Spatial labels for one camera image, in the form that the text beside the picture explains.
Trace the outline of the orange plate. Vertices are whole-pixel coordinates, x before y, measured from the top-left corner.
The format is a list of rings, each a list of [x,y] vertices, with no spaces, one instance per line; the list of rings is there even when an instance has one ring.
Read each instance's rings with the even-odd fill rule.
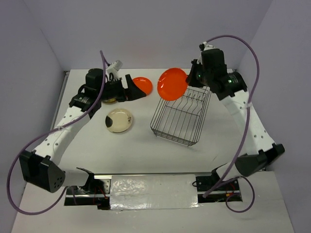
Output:
[[[151,94],[153,90],[152,82],[146,77],[136,77],[133,79],[134,84],[146,95]]]

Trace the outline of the cream plate with flowers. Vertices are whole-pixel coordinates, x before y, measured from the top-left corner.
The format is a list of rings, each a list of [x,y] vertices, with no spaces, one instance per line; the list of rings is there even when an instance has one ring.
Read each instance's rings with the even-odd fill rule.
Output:
[[[133,115],[124,108],[116,108],[110,111],[105,118],[105,125],[112,133],[127,131],[133,123]]]

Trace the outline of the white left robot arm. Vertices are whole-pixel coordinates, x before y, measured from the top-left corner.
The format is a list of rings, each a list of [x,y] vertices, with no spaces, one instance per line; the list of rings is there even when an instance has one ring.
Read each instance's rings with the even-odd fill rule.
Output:
[[[86,82],[75,95],[59,124],[33,151],[23,150],[19,162],[26,182],[54,193],[62,186],[77,186],[83,193],[91,193],[103,183],[94,173],[84,168],[64,171],[58,165],[61,158],[78,132],[101,108],[103,100],[115,99],[118,102],[133,101],[146,97],[131,76],[125,76],[127,88],[121,79],[107,80],[105,72],[93,68],[86,74]]]

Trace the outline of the orange plate end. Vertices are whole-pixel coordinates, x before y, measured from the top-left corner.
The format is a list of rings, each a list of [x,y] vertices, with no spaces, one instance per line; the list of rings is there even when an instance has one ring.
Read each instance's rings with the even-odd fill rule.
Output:
[[[188,88],[187,74],[180,68],[169,68],[164,71],[157,82],[157,92],[166,101],[174,101],[184,95]]]

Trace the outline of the yellow patterned plate front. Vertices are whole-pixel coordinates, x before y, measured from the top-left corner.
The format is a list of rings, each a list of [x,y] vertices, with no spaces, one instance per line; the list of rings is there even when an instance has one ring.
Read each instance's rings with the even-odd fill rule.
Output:
[[[108,99],[108,100],[102,101],[103,104],[107,104],[107,105],[115,104],[116,102],[117,102],[116,99]]]

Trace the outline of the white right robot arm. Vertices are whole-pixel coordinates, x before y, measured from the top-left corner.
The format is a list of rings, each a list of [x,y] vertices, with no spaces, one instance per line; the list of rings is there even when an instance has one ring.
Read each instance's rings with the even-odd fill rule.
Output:
[[[227,71],[224,52],[209,44],[201,44],[200,50],[199,59],[192,61],[188,85],[207,86],[228,110],[242,133],[242,145],[232,162],[211,172],[212,188],[222,190],[229,179],[251,176],[272,164],[285,152],[285,148],[277,144],[263,126],[250,102],[250,93],[241,74]]]

